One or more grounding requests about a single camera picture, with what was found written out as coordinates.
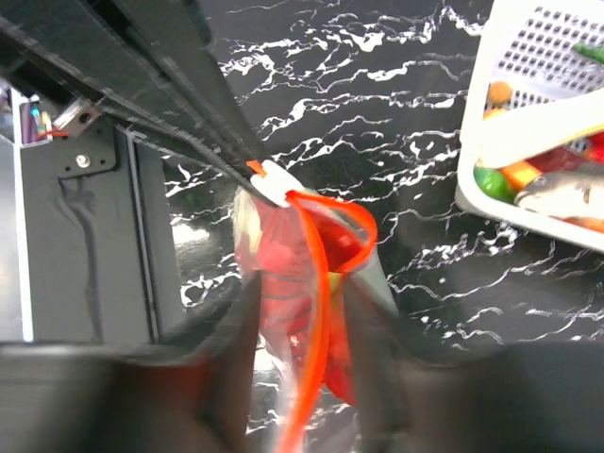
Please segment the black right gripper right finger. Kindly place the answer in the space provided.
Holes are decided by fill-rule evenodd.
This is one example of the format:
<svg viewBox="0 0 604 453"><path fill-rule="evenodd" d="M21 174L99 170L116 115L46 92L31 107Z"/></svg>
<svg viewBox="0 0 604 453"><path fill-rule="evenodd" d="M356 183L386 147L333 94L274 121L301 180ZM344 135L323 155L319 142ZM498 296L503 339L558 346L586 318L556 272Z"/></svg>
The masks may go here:
<svg viewBox="0 0 604 453"><path fill-rule="evenodd" d="M344 313L363 451L602 450L601 344L504 344L454 361L357 277Z"/></svg>

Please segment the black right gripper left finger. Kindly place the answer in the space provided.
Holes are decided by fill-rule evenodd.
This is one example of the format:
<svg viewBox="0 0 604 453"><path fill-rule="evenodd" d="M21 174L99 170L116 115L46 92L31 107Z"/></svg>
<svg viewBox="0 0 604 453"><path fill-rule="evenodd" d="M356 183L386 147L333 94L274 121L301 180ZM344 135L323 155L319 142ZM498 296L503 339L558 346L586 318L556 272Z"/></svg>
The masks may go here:
<svg viewBox="0 0 604 453"><path fill-rule="evenodd" d="M159 344L3 344L5 452L243 452L261 275Z"/></svg>

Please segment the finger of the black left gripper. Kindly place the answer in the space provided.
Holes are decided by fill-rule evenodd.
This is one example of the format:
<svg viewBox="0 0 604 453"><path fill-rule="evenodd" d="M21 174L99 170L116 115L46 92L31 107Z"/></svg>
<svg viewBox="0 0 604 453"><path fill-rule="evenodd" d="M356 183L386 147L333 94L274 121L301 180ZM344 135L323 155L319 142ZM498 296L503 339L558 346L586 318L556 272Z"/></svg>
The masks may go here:
<svg viewBox="0 0 604 453"><path fill-rule="evenodd" d="M197 1L5 1L1 75L252 189L262 144L210 53Z"/></svg>

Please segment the red toy lobster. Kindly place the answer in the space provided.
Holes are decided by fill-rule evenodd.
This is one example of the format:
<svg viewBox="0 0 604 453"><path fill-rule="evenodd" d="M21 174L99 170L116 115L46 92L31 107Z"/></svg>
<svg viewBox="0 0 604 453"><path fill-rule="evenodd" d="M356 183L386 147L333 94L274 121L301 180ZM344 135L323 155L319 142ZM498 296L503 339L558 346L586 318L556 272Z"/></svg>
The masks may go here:
<svg viewBox="0 0 604 453"><path fill-rule="evenodd" d="M244 237L235 246L235 258L242 273L262 272L260 333L275 355L289 362L300 377L310 345L316 296L315 263L294 207L272 208L257 198L254 204L262 231L258 251L249 252ZM362 242L342 218L326 207L311 206L309 214L327 257L332 308L323 383L336 397L353 406L355 396L338 271L361 252Z"/></svg>

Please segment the clear zip bag orange zipper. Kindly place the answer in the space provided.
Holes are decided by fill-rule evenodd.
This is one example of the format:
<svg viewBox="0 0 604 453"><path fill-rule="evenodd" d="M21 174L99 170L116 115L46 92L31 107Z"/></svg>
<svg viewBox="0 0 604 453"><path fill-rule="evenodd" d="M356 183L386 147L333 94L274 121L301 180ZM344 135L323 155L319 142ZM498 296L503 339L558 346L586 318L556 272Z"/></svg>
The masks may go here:
<svg viewBox="0 0 604 453"><path fill-rule="evenodd" d="M378 227L364 207L316 193L271 160L250 160L256 190L237 192L235 258L260 272L260 334L288 366L276 452L297 452L323 387L354 405L344 285L358 277L390 303Z"/></svg>

